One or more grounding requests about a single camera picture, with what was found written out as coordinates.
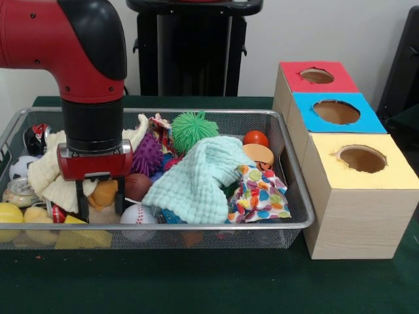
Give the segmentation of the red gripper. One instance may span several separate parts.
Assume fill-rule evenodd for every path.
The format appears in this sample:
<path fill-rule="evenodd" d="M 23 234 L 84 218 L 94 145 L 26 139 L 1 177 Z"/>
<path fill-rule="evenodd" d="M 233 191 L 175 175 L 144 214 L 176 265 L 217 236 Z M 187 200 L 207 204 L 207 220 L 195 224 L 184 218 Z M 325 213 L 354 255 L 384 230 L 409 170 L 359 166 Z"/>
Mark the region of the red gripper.
<path fill-rule="evenodd" d="M 89 222 L 89 202 L 84 195 L 83 180 L 117 178 L 115 212 L 125 210 L 125 176 L 130 172 L 133 159 L 131 142 L 123 139 L 119 147 L 100 154 L 82 154 L 72 151 L 65 143 L 57 147 L 61 175 L 65 181 L 76 181 L 77 205 L 81 220 Z"/>

